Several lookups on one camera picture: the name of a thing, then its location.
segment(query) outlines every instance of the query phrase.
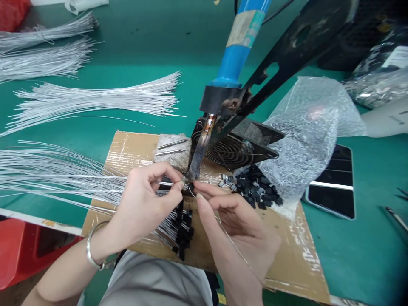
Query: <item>red container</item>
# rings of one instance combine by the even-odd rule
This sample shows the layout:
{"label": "red container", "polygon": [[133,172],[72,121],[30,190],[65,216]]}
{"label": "red container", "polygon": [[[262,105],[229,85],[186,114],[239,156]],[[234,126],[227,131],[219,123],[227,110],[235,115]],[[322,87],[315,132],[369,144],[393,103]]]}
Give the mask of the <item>red container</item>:
{"label": "red container", "polygon": [[11,287],[49,267],[81,240],[39,256],[41,230],[47,229],[17,219],[0,222],[0,290]]}
{"label": "red container", "polygon": [[30,5],[30,0],[0,0],[0,31],[14,31],[23,21]]}

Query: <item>hand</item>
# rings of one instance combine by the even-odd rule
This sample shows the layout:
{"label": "hand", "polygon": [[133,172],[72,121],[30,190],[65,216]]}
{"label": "hand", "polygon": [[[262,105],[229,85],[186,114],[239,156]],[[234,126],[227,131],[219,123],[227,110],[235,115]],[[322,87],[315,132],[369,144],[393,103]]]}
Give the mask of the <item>hand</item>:
{"label": "hand", "polygon": [[[215,265],[224,282],[228,304],[262,304],[262,284],[275,258],[281,239],[268,228],[256,211],[239,194],[195,181],[198,212],[210,241]],[[215,218],[248,262],[239,255]]]}
{"label": "hand", "polygon": [[[166,175],[174,185],[163,197],[156,195]],[[107,226],[91,239],[91,254],[95,261],[126,249],[154,231],[182,201],[183,175],[162,161],[134,168],[129,172],[118,210]]]}

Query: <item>black cable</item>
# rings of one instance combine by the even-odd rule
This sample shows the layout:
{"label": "black cable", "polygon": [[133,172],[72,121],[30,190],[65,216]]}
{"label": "black cable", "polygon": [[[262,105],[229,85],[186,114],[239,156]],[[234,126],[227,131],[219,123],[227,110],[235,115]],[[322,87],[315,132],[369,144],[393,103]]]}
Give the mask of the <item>black cable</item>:
{"label": "black cable", "polygon": [[289,5],[292,4],[294,0],[288,0],[285,4],[283,4],[275,13],[273,13],[272,15],[268,16],[267,18],[265,18],[265,20],[262,22],[262,25],[264,25],[265,23],[267,23],[268,21],[270,21],[272,18],[275,18],[276,16],[278,16],[284,9],[286,9]]}
{"label": "black cable", "polygon": [[[291,5],[293,1],[294,0],[288,0],[275,13],[273,13],[272,15],[265,18],[265,20],[262,22],[262,25],[264,25],[265,23],[270,21],[272,18],[275,18],[276,16],[278,16],[284,9],[286,9],[289,5]],[[237,13],[238,13],[238,0],[234,0],[234,12],[235,12],[235,16],[236,16]]]}

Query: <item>silver bangle bracelet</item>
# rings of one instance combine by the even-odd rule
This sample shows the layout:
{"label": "silver bangle bracelet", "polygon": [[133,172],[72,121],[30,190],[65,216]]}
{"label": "silver bangle bracelet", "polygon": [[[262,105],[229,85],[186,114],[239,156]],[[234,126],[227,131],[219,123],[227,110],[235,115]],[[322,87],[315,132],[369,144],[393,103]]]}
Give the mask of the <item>silver bangle bracelet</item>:
{"label": "silver bangle bracelet", "polygon": [[92,235],[94,234],[94,231],[95,231],[100,225],[102,225],[102,224],[104,224],[104,223],[108,223],[108,222],[109,222],[109,221],[103,221],[103,222],[98,223],[97,225],[95,225],[95,226],[93,227],[93,229],[91,230],[91,232],[89,233],[88,239],[87,239],[87,241],[86,241],[86,258],[88,258],[89,262],[90,262],[94,267],[98,268],[99,271],[102,271],[104,268],[107,268],[107,267],[109,267],[111,264],[113,264],[113,263],[116,261],[116,259],[119,257],[119,255],[120,255],[120,253],[118,253],[114,259],[112,259],[112,260],[109,261],[109,262],[106,262],[106,260],[105,260],[105,261],[104,261],[102,264],[100,264],[100,265],[97,264],[97,263],[95,262],[95,260],[92,258],[92,255],[91,255],[91,238],[92,238]]}

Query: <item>phone screen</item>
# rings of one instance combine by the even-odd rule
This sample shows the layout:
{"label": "phone screen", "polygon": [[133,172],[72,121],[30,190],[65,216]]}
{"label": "phone screen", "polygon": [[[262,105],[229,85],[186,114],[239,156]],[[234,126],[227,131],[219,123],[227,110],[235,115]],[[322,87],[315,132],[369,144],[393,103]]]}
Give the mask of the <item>phone screen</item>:
{"label": "phone screen", "polygon": [[353,166],[351,150],[336,145],[331,160],[322,174],[315,180],[318,183],[336,184],[337,188],[309,186],[308,201],[332,210],[349,219],[355,218]]}

